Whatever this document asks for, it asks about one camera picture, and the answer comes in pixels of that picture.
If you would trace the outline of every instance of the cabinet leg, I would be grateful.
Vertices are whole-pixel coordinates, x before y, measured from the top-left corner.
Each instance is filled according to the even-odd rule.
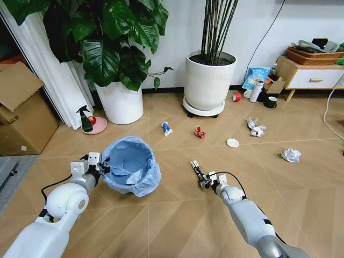
[[[294,93],[295,93],[295,90],[291,90],[285,101],[289,102],[291,100],[292,95],[294,95]]]

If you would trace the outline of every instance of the trash can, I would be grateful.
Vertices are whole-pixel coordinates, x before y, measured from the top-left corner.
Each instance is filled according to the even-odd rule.
[[[116,140],[104,150],[102,162],[109,157],[110,173],[103,175],[103,181],[113,190],[142,197],[159,185],[159,164],[151,148],[140,137],[127,136]]]

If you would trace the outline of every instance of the blue bag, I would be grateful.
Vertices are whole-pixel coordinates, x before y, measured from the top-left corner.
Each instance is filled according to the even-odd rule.
[[[137,197],[153,192],[160,183],[159,164],[153,151],[140,138],[127,136],[109,145],[102,154],[102,162],[110,157],[110,173],[103,181],[113,190]]]
[[[270,67],[250,67],[242,88],[253,90],[257,81],[265,82],[269,75],[270,69]]]

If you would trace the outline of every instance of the crushed red can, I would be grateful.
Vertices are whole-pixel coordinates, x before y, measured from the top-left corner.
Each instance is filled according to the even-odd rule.
[[[205,132],[201,132],[201,131],[200,131],[200,127],[197,126],[196,129],[195,129],[195,135],[196,135],[197,137],[203,138],[203,137],[205,137]]]

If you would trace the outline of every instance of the white bottle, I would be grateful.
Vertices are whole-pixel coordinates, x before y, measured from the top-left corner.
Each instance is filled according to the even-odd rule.
[[[263,89],[263,85],[264,85],[264,82],[263,81],[257,81],[256,82],[256,85],[254,86],[254,90],[252,91],[251,93],[251,96],[249,98],[249,101],[251,102],[256,102],[257,101],[257,98],[259,96],[259,93],[262,91]]]

